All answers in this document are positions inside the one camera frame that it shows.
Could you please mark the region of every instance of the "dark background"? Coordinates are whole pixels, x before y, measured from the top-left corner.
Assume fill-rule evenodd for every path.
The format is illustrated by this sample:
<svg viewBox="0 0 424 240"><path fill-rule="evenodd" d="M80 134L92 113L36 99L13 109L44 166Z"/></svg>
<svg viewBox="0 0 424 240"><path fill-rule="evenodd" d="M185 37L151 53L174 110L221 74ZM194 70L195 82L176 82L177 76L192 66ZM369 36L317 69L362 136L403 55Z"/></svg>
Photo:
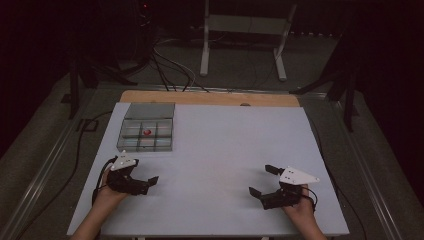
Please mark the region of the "dark background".
<svg viewBox="0 0 424 240"><path fill-rule="evenodd" d="M151 5L154 21L177 37L190 38L189 26L201 24L198 13L203 12L203 6L199 2L202 1L154 1ZM343 67L341 63L346 60L359 59L357 90L363 92L423 203L424 121L421 102L424 97L421 86L424 80L424 29L420 19L424 14L423 4L412 0L331 1L314 2L313 8L308 8L308 1L304 2L298 9L300 14L296 15L292 29L297 35L311 32L340 38L326 73ZM99 14L97 2L91 0L1 2L1 156L49 94L53 84L68 72L69 34L87 31L87 26L99 21ZM346 28L339 24L349 19L352 20ZM87 38L87 42L96 42L94 37Z"/></svg>

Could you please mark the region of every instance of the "floor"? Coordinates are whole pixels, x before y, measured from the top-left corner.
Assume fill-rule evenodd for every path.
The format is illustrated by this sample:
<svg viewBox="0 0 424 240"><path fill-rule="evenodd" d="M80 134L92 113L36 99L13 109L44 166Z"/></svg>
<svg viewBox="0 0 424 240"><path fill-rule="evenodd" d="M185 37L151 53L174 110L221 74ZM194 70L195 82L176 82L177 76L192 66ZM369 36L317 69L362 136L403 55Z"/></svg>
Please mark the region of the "floor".
<svg viewBox="0 0 424 240"><path fill-rule="evenodd" d="M212 44L206 77L199 76L201 40L186 42L164 37L155 51L158 61L169 66L159 65L164 76L172 82L167 84L171 91L173 84L181 91L188 83L187 91L288 94L320 76L336 44L337 40L330 38L290 36L282 55L288 76L285 82L277 79L273 46L268 41L249 44L224 35ZM13 236L10 239L16 239L19 234L20 239L69 238L66 231L110 115L100 116L97 129L91 132L82 134L78 125L83 119L112 110L126 89L166 90L157 66L151 61L140 72L128 75L129 80L137 83L132 87L98 73L101 82L96 89L81 88L80 110L72 120L68 118L70 106L60 103L69 93L69 75L56 83L1 160L0 226L3 235L0 236L10 233L9 236ZM182 70L178 66L185 69L189 77L179 72ZM310 118L329 172L334 176L351 232L335 239L423 239L423 208L361 93L355 93L354 131L349 132L341 117L343 99L329 102L325 98L330 86L327 84L299 96L299 101ZM63 192L49 203L62 186L66 186ZM102 239L121 238L103 236Z"/></svg>

